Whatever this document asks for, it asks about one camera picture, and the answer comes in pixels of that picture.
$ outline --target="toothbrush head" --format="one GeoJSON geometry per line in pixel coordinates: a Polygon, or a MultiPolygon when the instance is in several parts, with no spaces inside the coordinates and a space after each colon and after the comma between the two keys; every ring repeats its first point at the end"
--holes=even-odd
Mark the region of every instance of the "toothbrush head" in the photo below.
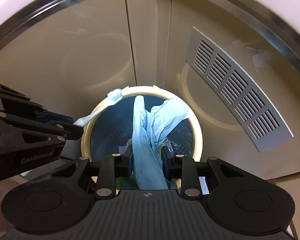
{"type": "Polygon", "coordinates": [[[120,88],[117,88],[111,92],[108,93],[108,100],[110,105],[115,105],[117,102],[119,102],[122,99],[122,90],[120,88]]]}

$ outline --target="toothbrush handle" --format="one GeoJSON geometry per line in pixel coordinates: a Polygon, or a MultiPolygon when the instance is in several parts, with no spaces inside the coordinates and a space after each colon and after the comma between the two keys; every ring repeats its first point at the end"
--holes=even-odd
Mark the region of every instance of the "toothbrush handle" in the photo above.
{"type": "Polygon", "coordinates": [[[89,114],[87,116],[79,118],[77,121],[75,121],[73,124],[79,125],[81,127],[84,127],[88,122],[90,122],[96,115],[100,114],[103,110],[105,110],[109,105],[104,104],[101,108],[99,108],[97,111],[93,112],[92,114],[89,114]]]}

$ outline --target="ribbed black surface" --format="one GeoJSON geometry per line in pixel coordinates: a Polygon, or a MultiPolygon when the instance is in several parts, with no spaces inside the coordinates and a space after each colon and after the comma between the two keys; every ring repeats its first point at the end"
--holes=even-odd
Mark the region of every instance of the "ribbed black surface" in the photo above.
{"type": "Polygon", "coordinates": [[[37,236],[12,229],[1,239],[284,240],[292,238],[284,232],[271,236],[244,236],[230,232],[216,224],[207,215],[200,202],[182,199],[175,190],[122,190],[115,199],[98,201],[85,219],[65,231],[37,236]]]}

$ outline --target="cream plastic ring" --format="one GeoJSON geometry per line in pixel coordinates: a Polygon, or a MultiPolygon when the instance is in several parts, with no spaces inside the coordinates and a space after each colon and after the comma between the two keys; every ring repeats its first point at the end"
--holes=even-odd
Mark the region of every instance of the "cream plastic ring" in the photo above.
{"type": "MultiPolygon", "coordinates": [[[[136,87],[126,87],[122,90],[122,97],[131,97],[136,95],[150,95],[150,96],[157,96],[163,99],[170,99],[173,97],[176,97],[173,93],[161,89],[157,86],[136,86],[136,87]]],[[[106,99],[102,100],[92,112],[97,111],[99,108],[101,108],[106,103],[106,99]]],[[[192,129],[193,139],[194,139],[194,149],[193,149],[193,159],[196,162],[199,162],[201,159],[202,154],[202,147],[203,147],[203,140],[202,140],[202,132],[201,127],[199,124],[199,121],[197,117],[195,116],[192,109],[189,108],[188,110],[188,116],[189,116],[189,124],[192,129]]],[[[95,118],[93,118],[85,127],[84,127],[84,133],[81,140],[81,152],[82,156],[87,156],[92,160],[91,154],[90,154],[90,136],[92,132],[92,128],[98,119],[99,115],[97,115],[95,118]]]]}

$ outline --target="crosshair symbol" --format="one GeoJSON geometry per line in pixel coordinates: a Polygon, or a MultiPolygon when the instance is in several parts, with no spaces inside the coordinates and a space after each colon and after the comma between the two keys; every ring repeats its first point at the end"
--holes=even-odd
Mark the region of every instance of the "crosshair symbol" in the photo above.
{"type": "Polygon", "coordinates": [[[153,194],[150,192],[147,192],[147,193],[144,193],[143,195],[147,198],[150,198],[153,194]]]}

